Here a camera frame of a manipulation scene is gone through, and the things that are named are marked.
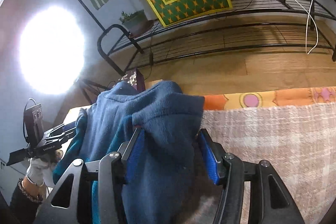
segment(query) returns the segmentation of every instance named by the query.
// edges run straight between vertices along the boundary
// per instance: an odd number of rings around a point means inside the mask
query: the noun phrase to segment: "potted plant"
[[[138,37],[145,33],[149,25],[149,20],[147,19],[144,10],[130,14],[123,11],[119,20],[131,32],[133,37]]]

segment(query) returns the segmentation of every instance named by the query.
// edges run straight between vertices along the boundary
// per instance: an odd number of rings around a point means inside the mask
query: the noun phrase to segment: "white cable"
[[[311,18],[311,20],[314,22],[314,25],[315,25],[315,30],[316,30],[316,44],[315,44],[315,46],[314,47],[312,47],[312,49],[307,53],[307,54],[310,54],[310,52],[317,46],[317,44],[318,44],[318,42],[319,42],[319,32],[318,32],[318,30],[317,30],[317,26],[316,26],[316,23],[315,23],[315,20],[313,19],[313,17],[308,13],[308,11],[297,1],[297,0],[295,0],[296,2],[297,2],[297,4],[298,5],[300,5],[301,7],[302,7],[302,9],[303,10],[305,10],[306,11],[306,13],[309,15],[309,17]]]
[[[311,0],[310,2],[310,6],[309,6],[309,12],[308,12],[308,16],[307,16],[307,24],[306,24],[306,53],[307,53],[307,33],[308,33],[308,22],[309,22],[309,16],[310,16],[310,11],[311,11],[311,7],[313,5],[314,0]]]

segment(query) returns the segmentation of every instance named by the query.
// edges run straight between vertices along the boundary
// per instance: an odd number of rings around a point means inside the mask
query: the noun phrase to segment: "plant pot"
[[[138,37],[144,34],[149,25],[149,21],[143,10],[138,11],[129,21],[123,25],[131,32],[133,37]]]

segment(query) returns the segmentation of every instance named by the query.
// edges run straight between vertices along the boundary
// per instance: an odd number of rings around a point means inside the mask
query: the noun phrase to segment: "human hand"
[[[57,162],[62,158],[63,152],[55,151],[55,154],[46,154],[41,158],[31,158],[26,176],[37,186],[42,186],[43,182],[48,187],[54,187],[53,171]]]

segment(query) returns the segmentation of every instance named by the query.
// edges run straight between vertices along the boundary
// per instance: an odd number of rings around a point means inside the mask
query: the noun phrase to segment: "bright lamp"
[[[73,15],[60,7],[36,14],[20,42],[20,63],[30,85],[46,94],[67,91],[83,65],[84,37]]]

